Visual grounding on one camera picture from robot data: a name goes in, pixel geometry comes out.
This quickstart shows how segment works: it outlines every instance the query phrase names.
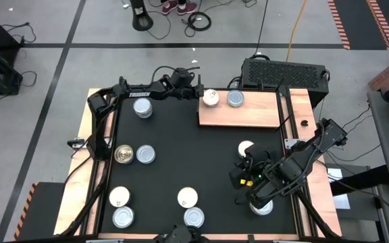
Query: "pink sneaker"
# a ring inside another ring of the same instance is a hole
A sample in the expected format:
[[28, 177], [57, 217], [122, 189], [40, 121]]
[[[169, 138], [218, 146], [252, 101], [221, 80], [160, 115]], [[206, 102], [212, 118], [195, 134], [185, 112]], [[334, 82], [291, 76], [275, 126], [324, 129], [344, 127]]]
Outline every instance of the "pink sneaker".
[[167, 7], [163, 6], [161, 11], [163, 12], [163, 15], [168, 15], [177, 6], [178, 6], [178, 2], [177, 1], [169, 1], [169, 5]]
[[192, 12], [196, 11], [196, 9], [196, 3], [186, 3], [186, 7], [184, 9], [178, 7], [178, 15], [183, 16], [184, 14], [191, 14]]

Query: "yellow cable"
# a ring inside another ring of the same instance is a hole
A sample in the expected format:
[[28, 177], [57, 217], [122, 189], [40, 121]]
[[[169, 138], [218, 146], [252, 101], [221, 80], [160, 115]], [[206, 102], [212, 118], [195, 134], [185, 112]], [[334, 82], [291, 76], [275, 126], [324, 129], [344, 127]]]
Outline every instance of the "yellow cable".
[[296, 26], [298, 25], [298, 22], [300, 21], [301, 14], [303, 13], [303, 10], [304, 10], [304, 7], [305, 7], [306, 3], [307, 3], [307, 0], [304, 0], [303, 6], [301, 7], [301, 10], [300, 10], [300, 14], [298, 15], [298, 18], [296, 19], [294, 28], [292, 30], [292, 34], [290, 35], [290, 41], [289, 41], [288, 54], [286, 56], [286, 61], [288, 61], [288, 59], [289, 59], [290, 48], [292, 46], [292, 40], [294, 39], [294, 33], [295, 33], [295, 30], [296, 30]]

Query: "wooden table frame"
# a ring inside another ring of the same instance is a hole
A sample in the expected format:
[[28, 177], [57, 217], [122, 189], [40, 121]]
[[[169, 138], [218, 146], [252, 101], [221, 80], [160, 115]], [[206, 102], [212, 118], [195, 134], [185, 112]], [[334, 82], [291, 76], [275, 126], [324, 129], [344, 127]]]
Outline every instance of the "wooden table frame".
[[[98, 88], [92, 88], [88, 92], [88, 96], [97, 92]], [[290, 100], [292, 102], [292, 108], [294, 118], [296, 122], [296, 130], [300, 139], [309, 139], [314, 135], [316, 130], [315, 118], [311, 110], [311, 104], [309, 95], [305, 89], [290, 89]], [[286, 106], [286, 99], [282, 97], [282, 109], [284, 117], [287, 117], [288, 110]], [[308, 126], [302, 126], [303, 120], [308, 121]], [[113, 114], [109, 116], [106, 124], [105, 136], [109, 136], [111, 132], [111, 126], [113, 122]], [[88, 105], [85, 105], [84, 114], [80, 124], [78, 137], [87, 138], [91, 131], [91, 113]], [[290, 129], [290, 122], [286, 122], [286, 131], [288, 137], [292, 138], [292, 130]], [[70, 173], [81, 162], [83, 162], [89, 153], [86, 149], [81, 149], [76, 153], [72, 159], [70, 165]], [[103, 173], [104, 162], [100, 162], [97, 170], [97, 176], [95, 185], [99, 183], [101, 175]], [[88, 185], [90, 182], [91, 173], [93, 170], [93, 160], [90, 159], [83, 167], [81, 167], [70, 179], [66, 185], [64, 195], [61, 201], [61, 207], [57, 218], [54, 234], [59, 234], [64, 231], [73, 219], [77, 216], [79, 210], [84, 206], [86, 200], [86, 194], [88, 192]], [[328, 180], [328, 174], [323, 165], [318, 163], [313, 164], [313, 171], [307, 177], [307, 184], [310, 191], [311, 202], [316, 208], [317, 212], [321, 215], [322, 219], [329, 225], [329, 227], [338, 235], [341, 235], [340, 225], [332, 198], [330, 189], [330, 183]], [[95, 226], [95, 219], [97, 214], [97, 206], [99, 199], [95, 202], [90, 210], [88, 225], [86, 226], [86, 233], [93, 233]], [[305, 236], [311, 236], [311, 229], [307, 211], [303, 204], [300, 202], [301, 221], [303, 222], [303, 231]], [[99, 234], [99, 238], [119, 238], [119, 239], [152, 239], [155, 234], [114, 234], [114, 233], [102, 233]], [[247, 234], [205, 234], [210, 240], [248, 240]], [[255, 234], [255, 240], [298, 240], [297, 234]]]

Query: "orange striped tape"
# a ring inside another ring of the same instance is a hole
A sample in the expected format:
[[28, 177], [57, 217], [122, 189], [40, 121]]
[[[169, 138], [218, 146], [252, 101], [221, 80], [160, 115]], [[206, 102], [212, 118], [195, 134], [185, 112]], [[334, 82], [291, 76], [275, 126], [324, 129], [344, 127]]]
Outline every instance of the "orange striped tape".
[[33, 185], [31, 185], [31, 189], [30, 189], [30, 192], [28, 193], [28, 197], [26, 199], [24, 209], [22, 210], [22, 214], [20, 215], [18, 225], [17, 225], [16, 230], [14, 232], [14, 237], [11, 239], [11, 241], [16, 241], [19, 238], [20, 230], [22, 229], [22, 226], [24, 225], [26, 213], [28, 212], [28, 209], [30, 207], [32, 195], [34, 194], [34, 191], [35, 191], [35, 188], [37, 187], [37, 185], [38, 185], [38, 182], [35, 182], [35, 183], [33, 183]]
[[376, 24], [378, 25], [379, 31], [381, 32], [382, 38], [384, 39], [387, 49], [389, 49], [389, 25], [386, 21], [386, 18], [384, 17], [384, 14], [382, 13], [382, 10], [376, 0], [365, 1], [370, 8], [371, 14], [375, 19]]
[[351, 46], [349, 45], [348, 37], [346, 35], [346, 32], [344, 31], [342, 20], [340, 19], [340, 16], [338, 14], [334, 0], [328, 0], [328, 5], [330, 6], [330, 11], [331, 11], [334, 23], [336, 24], [336, 27], [338, 30], [338, 35], [340, 36], [340, 39], [342, 40], [343, 48], [345, 48], [346, 50], [349, 50], [349, 49], [351, 49]]

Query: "gray floor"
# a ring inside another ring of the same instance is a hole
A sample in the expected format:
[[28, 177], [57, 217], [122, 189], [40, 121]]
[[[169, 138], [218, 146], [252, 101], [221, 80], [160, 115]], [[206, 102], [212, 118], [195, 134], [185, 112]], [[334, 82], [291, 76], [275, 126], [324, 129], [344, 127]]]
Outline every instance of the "gray floor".
[[[287, 43], [302, 2], [269, 0], [261, 42]], [[216, 3], [205, 1], [202, 9]], [[0, 23], [22, 24], [28, 21], [36, 32], [36, 43], [64, 43], [78, 4], [79, 0], [0, 0]], [[256, 43], [263, 4], [264, 1], [259, 1], [257, 6], [246, 9], [237, 0], [229, 6], [211, 9], [207, 13], [213, 19], [213, 26], [206, 32], [198, 32], [193, 38], [184, 35], [181, 17], [171, 13], [170, 35], [164, 40], [155, 40], [146, 32], [132, 29], [131, 10], [122, 9], [120, 0], [87, 0], [73, 42]], [[163, 16], [154, 14], [151, 14], [155, 20], [151, 32], [162, 36], [168, 23]], [[13, 34], [32, 38], [27, 29], [14, 30]], [[309, 0], [294, 43], [340, 44], [327, 1]], [[286, 49], [259, 51], [276, 61], [286, 59]], [[132, 84], [147, 83], [159, 65], [185, 68], [198, 65], [201, 69], [197, 73], [202, 74], [205, 86], [224, 87], [231, 78], [239, 75], [243, 59], [253, 52], [254, 49], [220, 48], [70, 49], [5, 240], [13, 236], [30, 185], [37, 181], [62, 182], [66, 178], [71, 153], [66, 141], [78, 133], [89, 88], [111, 86], [119, 76], [124, 76]], [[60, 55], [61, 49], [22, 49], [15, 68], [19, 72], [36, 71], [37, 84], [31, 88], [22, 87], [18, 96], [0, 101], [0, 221]], [[289, 61], [321, 64], [331, 71], [330, 94], [325, 99], [321, 115], [344, 124], [367, 108], [367, 83], [389, 65], [389, 51], [293, 49]], [[28, 75], [25, 82], [32, 81], [32, 76]], [[355, 158], [379, 144], [372, 119], [365, 120], [348, 138], [344, 151], [332, 149], [343, 159]], [[384, 158], [377, 149], [352, 164], [376, 167], [384, 164]], [[373, 240], [375, 235], [375, 228], [370, 223], [341, 221], [341, 226], [348, 238]]]

